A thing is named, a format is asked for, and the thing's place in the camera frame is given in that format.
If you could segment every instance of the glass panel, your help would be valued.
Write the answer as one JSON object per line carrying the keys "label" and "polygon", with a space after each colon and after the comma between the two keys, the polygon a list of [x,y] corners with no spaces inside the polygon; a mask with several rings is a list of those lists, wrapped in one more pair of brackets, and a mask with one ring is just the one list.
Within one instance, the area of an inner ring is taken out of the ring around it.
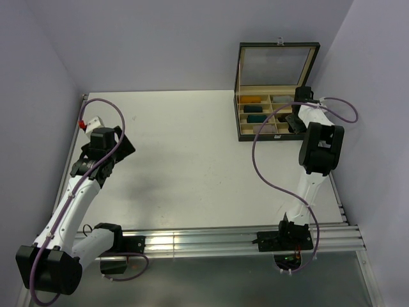
{"label": "glass panel", "polygon": [[309,48],[245,48],[241,85],[297,85]]}
{"label": "glass panel", "polygon": [[[132,260],[125,276],[143,265]],[[276,271],[271,254],[153,259],[145,274],[123,283],[102,279],[98,266],[94,262],[76,292],[62,295],[53,306],[371,305],[355,252],[318,254],[310,267],[292,277]]]}

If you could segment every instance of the box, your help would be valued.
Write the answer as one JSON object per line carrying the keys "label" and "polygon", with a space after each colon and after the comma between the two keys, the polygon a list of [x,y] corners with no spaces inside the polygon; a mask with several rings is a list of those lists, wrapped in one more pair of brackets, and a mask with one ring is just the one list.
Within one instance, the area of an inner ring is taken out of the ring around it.
{"label": "box", "polygon": [[[235,114],[239,141],[253,141],[265,116],[293,101],[295,89],[304,86],[320,44],[240,43],[235,84]],[[285,117],[291,106],[280,110],[261,131],[261,141],[303,139],[289,131]]]}

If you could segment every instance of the white floor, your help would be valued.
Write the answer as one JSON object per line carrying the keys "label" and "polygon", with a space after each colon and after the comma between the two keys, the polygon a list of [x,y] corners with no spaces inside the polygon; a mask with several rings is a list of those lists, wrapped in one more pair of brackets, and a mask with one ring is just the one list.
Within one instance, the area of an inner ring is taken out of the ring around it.
{"label": "white floor", "polygon": [[[251,162],[251,142],[239,143],[233,91],[91,93],[114,102],[126,120],[136,153],[121,161],[83,220],[124,229],[199,228],[278,224],[291,196],[265,185]],[[101,102],[84,119],[98,115],[107,127],[120,125],[115,110]],[[79,132],[72,165],[88,141]],[[260,142],[259,168],[267,179],[295,191],[303,167],[301,141]],[[342,217],[330,180],[314,211],[320,223]]]}

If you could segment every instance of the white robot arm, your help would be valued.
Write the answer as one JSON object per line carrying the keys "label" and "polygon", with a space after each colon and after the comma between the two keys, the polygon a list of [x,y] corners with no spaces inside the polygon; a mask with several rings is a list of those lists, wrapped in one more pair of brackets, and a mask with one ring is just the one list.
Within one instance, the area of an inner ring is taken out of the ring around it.
{"label": "white robot arm", "polygon": [[[135,152],[135,148],[124,135],[115,152],[91,171],[87,178],[83,178],[117,145],[115,135],[119,139],[123,134],[119,127],[104,127],[99,117],[93,118],[86,129],[83,129],[89,137],[89,143],[81,148],[81,156],[72,166],[71,178],[55,213],[33,245],[21,246],[17,251],[16,261],[26,288],[29,288],[34,259],[42,248],[43,252],[40,253],[40,260],[35,268],[35,290],[68,295],[78,287],[82,272],[95,258],[106,251],[122,251],[121,226],[108,223],[96,225],[91,234],[73,246],[89,205],[103,188],[115,164]],[[72,194],[74,187],[81,181],[75,195]],[[69,198],[72,198],[71,204],[52,234],[51,229]]]}
{"label": "white robot arm", "polygon": [[275,262],[281,269],[293,270],[301,265],[300,251],[314,249],[309,224],[311,206],[320,185],[339,162],[344,137],[342,126],[334,125],[324,114],[319,100],[313,100],[310,87],[296,89],[295,101],[318,104],[318,107],[293,105],[293,113],[286,117],[294,131],[305,131],[304,140],[298,156],[298,163],[304,167],[298,181],[295,198],[291,208],[285,213],[278,231],[258,232],[257,239],[260,252],[295,251],[294,255],[275,255]]}
{"label": "white robot arm", "polygon": [[[309,123],[320,123],[321,125],[331,127],[334,124],[325,116],[322,109],[313,109],[307,106],[301,106],[298,117],[308,127]],[[326,179],[327,175],[323,173],[302,172],[300,181],[298,183],[296,194],[303,198],[310,205],[314,204],[315,197],[321,184]],[[310,223],[310,212],[308,208],[299,200],[294,199],[293,207],[286,213],[288,221],[294,222],[296,225],[305,225]]]}

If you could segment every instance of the white wall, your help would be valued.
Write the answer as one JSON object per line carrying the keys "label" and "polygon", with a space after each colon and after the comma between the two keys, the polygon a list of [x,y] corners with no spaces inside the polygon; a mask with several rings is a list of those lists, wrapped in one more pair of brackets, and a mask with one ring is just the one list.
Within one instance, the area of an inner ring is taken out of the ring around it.
{"label": "white wall", "polygon": [[232,90],[242,41],[319,41],[352,0],[27,0],[84,92]]}
{"label": "white wall", "polygon": [[317,96],[348,99],[361,116],[346,128],[335,179],[387,306],[409,302],[408,13],[407,0],[355,0],[314,81]]}
{"label": "white wall", "polygon": [[24,1],[1,1],[0,41],[0,301],[14,306],[15,253],[49,219],[80,95]]}

